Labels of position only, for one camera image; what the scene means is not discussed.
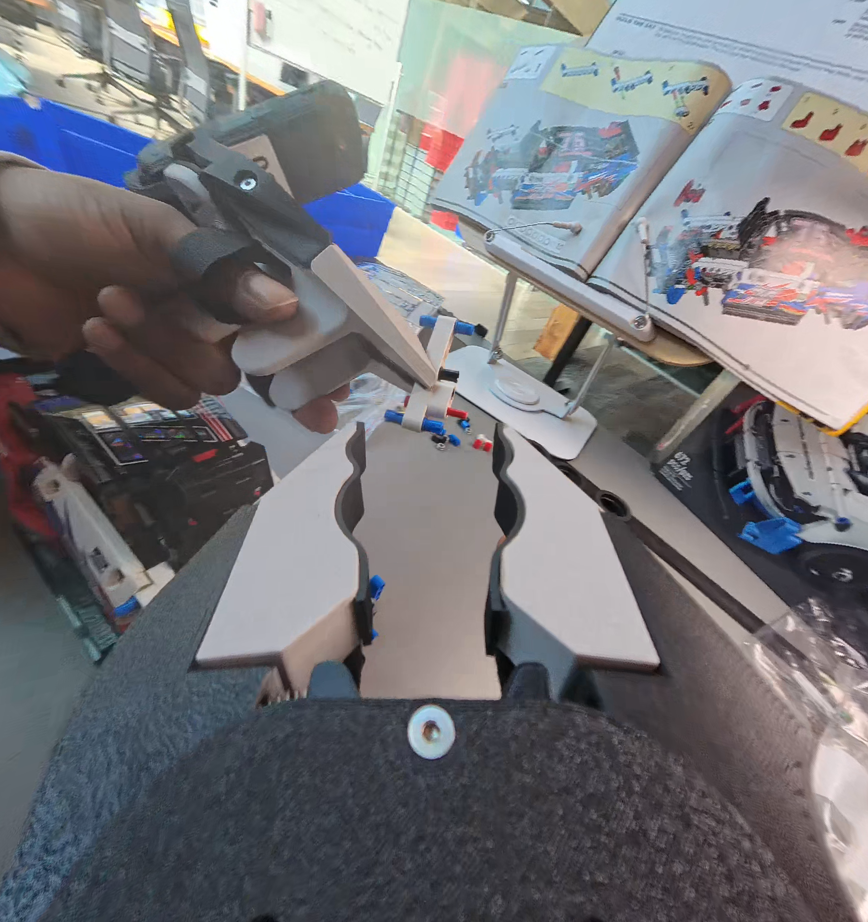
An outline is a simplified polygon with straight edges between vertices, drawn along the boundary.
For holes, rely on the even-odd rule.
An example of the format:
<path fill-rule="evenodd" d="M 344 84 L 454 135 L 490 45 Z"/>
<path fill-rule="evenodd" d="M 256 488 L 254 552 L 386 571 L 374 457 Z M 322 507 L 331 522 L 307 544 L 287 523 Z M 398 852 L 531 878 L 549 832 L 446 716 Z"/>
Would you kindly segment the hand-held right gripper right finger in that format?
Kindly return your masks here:
<path fill-rule="evenodd" d="M 550 695 L 587 695 L 594 671 L 653 674 L 660 654 L 598 504 L 508 425 L 491 451 L 501 539 L 486 594 L 486 654 L 507 685 L 544 670 Z"/>

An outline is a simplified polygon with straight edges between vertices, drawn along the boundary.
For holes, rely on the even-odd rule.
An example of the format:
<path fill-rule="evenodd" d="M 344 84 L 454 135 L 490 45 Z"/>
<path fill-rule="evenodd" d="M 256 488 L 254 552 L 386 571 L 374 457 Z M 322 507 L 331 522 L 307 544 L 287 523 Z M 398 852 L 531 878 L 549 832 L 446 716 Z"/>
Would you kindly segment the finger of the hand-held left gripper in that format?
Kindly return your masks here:
<path fill-rule="evenodd" d="M 325 347 L 338 371 L 348 380 L 377 375 L 404 390 L 435 386 L 439 367 L 417 334 L 340 247 L 324 249 L 310 270 L 342 312 L 335 338 Z"/>

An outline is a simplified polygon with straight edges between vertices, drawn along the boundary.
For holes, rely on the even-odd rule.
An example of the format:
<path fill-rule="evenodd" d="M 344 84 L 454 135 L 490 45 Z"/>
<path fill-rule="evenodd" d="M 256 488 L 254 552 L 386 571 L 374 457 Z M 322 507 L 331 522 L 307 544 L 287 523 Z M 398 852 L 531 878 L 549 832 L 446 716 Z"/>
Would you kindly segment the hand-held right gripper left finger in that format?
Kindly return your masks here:
<path fill-rule="evenodd" d="M 371 574 L 355 535 L 366 466 L 366 428 L 353 422 L 257 502 L 197 669 L 275 667 L 304 696 L 316 666 L 371 644 Z"/>

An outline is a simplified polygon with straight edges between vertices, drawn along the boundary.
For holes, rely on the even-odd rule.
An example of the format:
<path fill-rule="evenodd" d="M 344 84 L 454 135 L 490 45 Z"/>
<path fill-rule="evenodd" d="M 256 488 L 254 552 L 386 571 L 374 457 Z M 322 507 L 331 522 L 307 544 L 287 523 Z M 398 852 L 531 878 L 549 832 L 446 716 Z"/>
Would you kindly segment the white brick beam with pins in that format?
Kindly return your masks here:
<path fill-rule="evenodd" d="M 487 329 L 447 315 L 423 315 L 419 324 L 422 330 L 430 332 L 425 352 L 436 381 L 432 386 L 413 384 L 403 404 L 386 409 L 383 420 L 406 431 L 427 433 L 441 442 L 449 442 L 448 420 L 468 421 L 467 412 L 452 406 L 460 379 L 459 372 L 447 367 L 453 340 L 456 335 L 481 336 Z"/>

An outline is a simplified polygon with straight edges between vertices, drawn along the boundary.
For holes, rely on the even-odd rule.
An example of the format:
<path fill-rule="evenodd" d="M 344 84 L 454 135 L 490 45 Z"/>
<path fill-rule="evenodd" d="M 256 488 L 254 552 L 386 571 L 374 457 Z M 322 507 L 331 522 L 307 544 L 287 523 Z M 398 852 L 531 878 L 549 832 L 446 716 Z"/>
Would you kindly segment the brick-built toy race car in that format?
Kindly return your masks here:
<path fill-rule="evenodd" d="M 67 393 L 0 359 L 0 487 L 15 532 L 95 664 L 206 542 L 273 485 L 216 398 L 169 410 Z"/>

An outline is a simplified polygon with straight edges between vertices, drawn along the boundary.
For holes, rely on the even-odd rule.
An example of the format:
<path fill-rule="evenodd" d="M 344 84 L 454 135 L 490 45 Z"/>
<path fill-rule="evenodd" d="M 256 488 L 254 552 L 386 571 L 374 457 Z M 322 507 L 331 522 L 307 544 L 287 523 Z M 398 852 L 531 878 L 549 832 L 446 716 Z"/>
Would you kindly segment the grey desk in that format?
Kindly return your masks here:
<path fill-rule="evenodd" d="M 361 689 L 381 698 L 486 698 L 497 669 L 486 656 L 484 609 L 497 546 L 497 480 L 474 451 L 438 459 L 412 435 L 380 425 L 369 437 L 362 478 L 366 513 L 357 528 L 369 563 L 387 582 L 381 638 L 367 653 Z M 649 473 L 639 456 L 598 430 L 574 462 L 595 497 L 609 490 L 632 519 L 678 550 L 767 624 L 788 606 Z M 58 805 L 51 845 L 69 815 L 89 819 L 92 759 L 117 746 L 132 758 L 114 779 L 140 789 L 156 769 L 140 744 L 179 752 L 230 716 L 253 710 L 263 669 L 191 671 L 188 647 L 205 627 L 247 530 L 243 509 L 145 608 L 73 707 L 0 885 L 0 920 L 36 920 L 50 881 L 36 859 L 38 808 Z M 655 674 L 602 671 L 614 717 L 658 739 L 727 795 L 755 829 L 819 920 L 855 920 L 819 842 L 807 804 L 806 728 L 768 687 L 744 643 L 750 634 L 650 552 L 623 524 L 604 522 L 660 654 Z"/>

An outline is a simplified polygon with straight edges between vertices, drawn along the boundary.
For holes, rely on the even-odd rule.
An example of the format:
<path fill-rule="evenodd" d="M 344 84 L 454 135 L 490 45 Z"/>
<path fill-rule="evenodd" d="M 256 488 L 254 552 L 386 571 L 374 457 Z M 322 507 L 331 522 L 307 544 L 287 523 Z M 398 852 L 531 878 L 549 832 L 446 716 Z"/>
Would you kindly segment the person's left hand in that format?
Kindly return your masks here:
<path fill-rule="evenodd" d="M 208 340 L 199 315 L 259 326 L 290 320 L 298 301 L 237 260 L 194 300 L 172 255 L 195 229 L 165 203 L 0 158 L 0 348 L 46 361 L 91 352 L 168 409 L 231 393 L 229 341 Z"/>

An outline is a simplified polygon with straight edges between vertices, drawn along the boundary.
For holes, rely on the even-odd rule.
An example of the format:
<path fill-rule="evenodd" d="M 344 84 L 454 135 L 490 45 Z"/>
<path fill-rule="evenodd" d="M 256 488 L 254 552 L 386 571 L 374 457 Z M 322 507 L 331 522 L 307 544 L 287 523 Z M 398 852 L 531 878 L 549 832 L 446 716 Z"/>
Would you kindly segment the shiny printed booklet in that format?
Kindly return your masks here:
<path fill-rule="evenodd" d="M 444 297 L 405 272 L 375 259 L 357 260 L 355 266 L 414 328 L 420 326 L 420 317 L 437 317 L 443 313 Z"/>

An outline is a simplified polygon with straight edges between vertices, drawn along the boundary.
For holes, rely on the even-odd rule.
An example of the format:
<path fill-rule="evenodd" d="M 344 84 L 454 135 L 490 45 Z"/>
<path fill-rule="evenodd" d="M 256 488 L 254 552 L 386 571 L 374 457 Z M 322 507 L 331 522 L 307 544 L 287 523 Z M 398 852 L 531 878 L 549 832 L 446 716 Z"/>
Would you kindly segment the blue plastic storage bin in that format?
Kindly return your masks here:
<path fill-rule="evenodd" d="M 393 201 L 362 183 L 303 205 L 352 260 L 378 256 L 395 207 Z"/>

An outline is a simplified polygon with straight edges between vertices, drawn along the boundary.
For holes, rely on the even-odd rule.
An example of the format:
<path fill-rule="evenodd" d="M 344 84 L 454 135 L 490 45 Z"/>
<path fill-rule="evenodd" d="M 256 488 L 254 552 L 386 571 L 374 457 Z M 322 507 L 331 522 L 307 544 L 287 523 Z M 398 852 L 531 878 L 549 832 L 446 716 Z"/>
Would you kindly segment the cluster of mixed small bricks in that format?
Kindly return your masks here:
<path fill-rule="evenodd" d="M 475 434 L 468 416 L 448 416 L 445 422 L 428 421 L 426 425 L 430 440 L 440 451 L 463 447 L 484 454 L 493 451 L 494 441 L 484 434 Z"/>

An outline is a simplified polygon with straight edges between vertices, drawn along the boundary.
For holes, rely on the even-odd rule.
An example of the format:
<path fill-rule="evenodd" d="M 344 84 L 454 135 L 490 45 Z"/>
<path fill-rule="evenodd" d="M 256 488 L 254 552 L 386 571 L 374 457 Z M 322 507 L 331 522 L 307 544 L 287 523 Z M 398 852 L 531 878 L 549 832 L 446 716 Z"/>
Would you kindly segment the red plastic crate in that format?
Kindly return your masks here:
<path fill-rule="evenodd" d="M 440 180 L 450 167 L 462 144 L 462 136 L 451 133 L 431 121 L 421 123 L 418 147 L 424 154 L 425 165 L 432 171 L 426 202 L 426 220 L 436 229 L 444 231 L 453 237 L 456 237 L 458 233 L 458 218 L 448 210 L 435 207 L 434 199 Z"/>

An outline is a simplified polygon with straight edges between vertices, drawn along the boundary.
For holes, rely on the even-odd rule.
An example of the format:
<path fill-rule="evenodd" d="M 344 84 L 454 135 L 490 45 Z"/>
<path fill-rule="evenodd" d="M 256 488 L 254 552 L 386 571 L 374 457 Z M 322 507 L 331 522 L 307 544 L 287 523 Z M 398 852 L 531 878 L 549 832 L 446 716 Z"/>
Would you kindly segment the black office chair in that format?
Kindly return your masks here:
<path fill-rule="evenodd" d="M 114 90 L 128 108 L 108 115 L 144 112 L 178 126 L 201 123 L 212 106 L 210 68 L 196 13 L 200 2 L 58 1 L 51 3 L 55 26 L 89 73 L 63 73 L 59 87 L 82 82 L 99 98 Z"/>

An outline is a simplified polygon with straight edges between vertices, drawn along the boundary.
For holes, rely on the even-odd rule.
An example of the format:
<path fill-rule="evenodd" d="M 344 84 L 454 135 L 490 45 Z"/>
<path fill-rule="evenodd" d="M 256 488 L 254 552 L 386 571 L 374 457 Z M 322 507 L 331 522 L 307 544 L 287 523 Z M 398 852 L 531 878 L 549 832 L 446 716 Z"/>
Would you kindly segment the toy car set box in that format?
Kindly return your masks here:
<path fill-rule="evenodd" d="M 654 469 L 787 606 L 819 603 L 868 664 L 868 415 L 831 435 L 737 386 Z"/>

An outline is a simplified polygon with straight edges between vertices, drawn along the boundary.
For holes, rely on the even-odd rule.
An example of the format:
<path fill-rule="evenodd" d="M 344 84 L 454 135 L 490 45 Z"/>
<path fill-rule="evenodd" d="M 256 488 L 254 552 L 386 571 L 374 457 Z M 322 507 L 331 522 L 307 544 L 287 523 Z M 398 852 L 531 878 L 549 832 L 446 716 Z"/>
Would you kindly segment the pile of clear plastic bags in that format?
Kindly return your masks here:
<path fill-rule="evenodd" d="M 868 920 L 868 657 L 854 619 L 811 597 L 760 628 L 749 657 L 807 729 L 807 804 L 857 920 Z"/>

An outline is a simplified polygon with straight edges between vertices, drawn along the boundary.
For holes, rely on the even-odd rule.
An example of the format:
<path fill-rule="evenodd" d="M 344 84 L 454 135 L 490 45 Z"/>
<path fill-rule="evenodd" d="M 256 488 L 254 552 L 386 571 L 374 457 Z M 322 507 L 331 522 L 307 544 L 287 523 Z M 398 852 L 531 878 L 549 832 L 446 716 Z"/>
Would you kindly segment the open instruction booklet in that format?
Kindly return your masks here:
<path fill-rule="evenodd" d="M 868 414 L 868 114 L 777 76 L 520 49 L 434 206 L 842 434 Z"/>

